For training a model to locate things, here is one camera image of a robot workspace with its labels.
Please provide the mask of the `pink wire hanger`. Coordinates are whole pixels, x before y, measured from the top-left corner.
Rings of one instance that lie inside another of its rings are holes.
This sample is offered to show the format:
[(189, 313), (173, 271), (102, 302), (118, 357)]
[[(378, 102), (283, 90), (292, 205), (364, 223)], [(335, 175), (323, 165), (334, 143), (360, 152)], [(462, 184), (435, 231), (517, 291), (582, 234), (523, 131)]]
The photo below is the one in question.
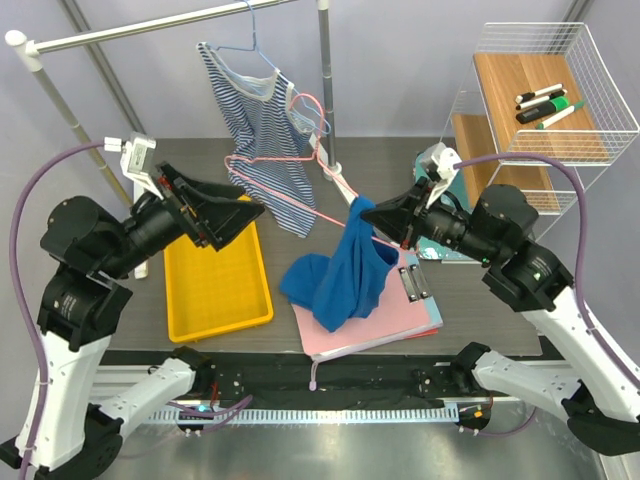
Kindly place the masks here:
[[(309, 98), (310, 101), (312, 101), (313, 104), (315, 104), (315, 106), (319, 109), (320, 113), (320, 121), (323, 122), (325, 120), (325, 109), (324, 107), (321, 105), (321, 103), (319, 102), (319, 100), (314, 97), (313, 95), (309, 94), (309, 93), (298, 93), (296, 94), (293, 99), (291, 100), (289, 106), (288, 106), (288, 110), (292, 110), (295, 103), (299, 100), (299, 99), (303, 99), (303, 98)], [(316, 163), (318, 166), (320, 166), (321, 170), (323, 171), (323, 174), (326, 174), (329, 177), (329, 180), (331, 180), (334, 184), (334, 186), (337, 188), (338, 192), (340, 194), (344, 194), (344, 193), (348, 193), (349, 195), (346, 196), (346, 200), (347, 200), (347, 205), (351, 206), (351, 204), (353, 203), (353, 201), (358, 197), (358, 193), (346, 182), (346, 180), (344, 179), (344, 177), (342, 176), (342, 174), (340, 173), (335, 173), (334, 170), (331, 169), (331, 167), (329, 167), (327, 165), (326, 162), (322, 161), (321, 155), (320, 155), (320, 149), (322, 147), (322, 142), (320, 140), (320, 137), (318, 137), (317, 135), (315, 135), (314, 131), (312, 130), (312, 135), (310, 136), (310, 140), (312, 140), (311, 146), (312, 146), (312, 153), (310, 156), (308, 157), (255, 157), (255, 158), (248, 158), (246, 156), (241, 156), (241, 155), (227, 155), (224, 158), (224, 166), (227, 169), (227, 171), (229, 173), (232, 173), (234, 175), (237, 175), (238, 177), (246, 180), (247, 182), (251, 183), (252, 185), (260, 188), (261, 190), (264, 190), (265, 192), (279, 198), (280, 200), (282, 200), (283, 202), (287, 202), (290, 203), (291, 205), (295, 206), (295, 207), (299, 207), (300, 209), (305, 210), (306, 212), (314, 215), (315, 217), (319, 217), (323, 220), (326, 220), (334, 225), (337, 225), (341, 228), (346, 228), (346, 225), (334, 218), (332, 218), (331, 216), (325, 215), (324, 213), (310, 208), (307, 205), (305, 205), (304, 203), (298, 202), (297, 200), (291, 198), (290, 196), (287, 196), (277, 190), (274, 190), (266, 185), (263, 185), (262, 183), (255, 181), (253, 179), (251, 179), (250, 177), (248, 177), (247, 175), (245, 175), (244, 173), (238, 171), (237, 169), (235, 169), (232, 165), (231, 162), (233, 161), (241, 161), (244, 163), (249, 163), (249, 164), (255, 164), (256, 162), (271, 162), (271, 163), (291, 163), (291, 162), (298, 162), (298, 163), (303, 163), (303, 162), (314, 162)], [(384, 240), (383, 238), (374, 235), (373, 240), (387, 245), (391, 248), (394, 248), (398, 251), (401, 250), (401, 246), (397, 243), (391, 242), (391, 241), (387, 241)]]

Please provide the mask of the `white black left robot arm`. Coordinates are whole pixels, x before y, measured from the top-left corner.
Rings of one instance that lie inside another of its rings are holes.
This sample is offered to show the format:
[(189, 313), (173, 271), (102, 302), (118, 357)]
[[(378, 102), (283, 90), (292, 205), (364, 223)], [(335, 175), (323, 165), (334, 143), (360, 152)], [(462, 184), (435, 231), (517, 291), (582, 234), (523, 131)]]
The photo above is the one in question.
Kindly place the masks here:
[(152, 181), (154, 190), (125, 220), (86, 196), (62, 201), (49, 216), (40, 245), (58, 267), (35, 322), (46, 369), (22, 432), (1, 447), (12, 468), (31, 466), (39, 479), (95, 479), (155, 410), (212, 389), (211, 359), (179, 347), (126, 392), (90, 401), (97, 368), (132, 296), (123, 284), (129, 274), (181, 237), (220, 250), (264, 210), (241, 187), (193, 180), (167, 163)]

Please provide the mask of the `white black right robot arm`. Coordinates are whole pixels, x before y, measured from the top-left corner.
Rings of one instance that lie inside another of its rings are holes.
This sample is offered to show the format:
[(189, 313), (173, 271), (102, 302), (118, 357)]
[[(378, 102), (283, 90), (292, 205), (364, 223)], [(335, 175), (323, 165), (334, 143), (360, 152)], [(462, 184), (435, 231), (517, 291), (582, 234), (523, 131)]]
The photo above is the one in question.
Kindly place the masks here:
[(472, 212), (441, 201), (422, 178), (405, 194), (361, 217), (404, 249), (425, 237), (481, 263), (490, 292), (533, 324), (574, 373), (561, 376), (469, 343), (451, 363), (451, 380), (465, 395), (490, 391), (518, 397), (561, 421), (584, 445), (606, 456), (639, 450), (639, 369), (596, 321), (588, 321), (573, 275), (530, 237), (537, 210), (512, 185), (491, 185)]

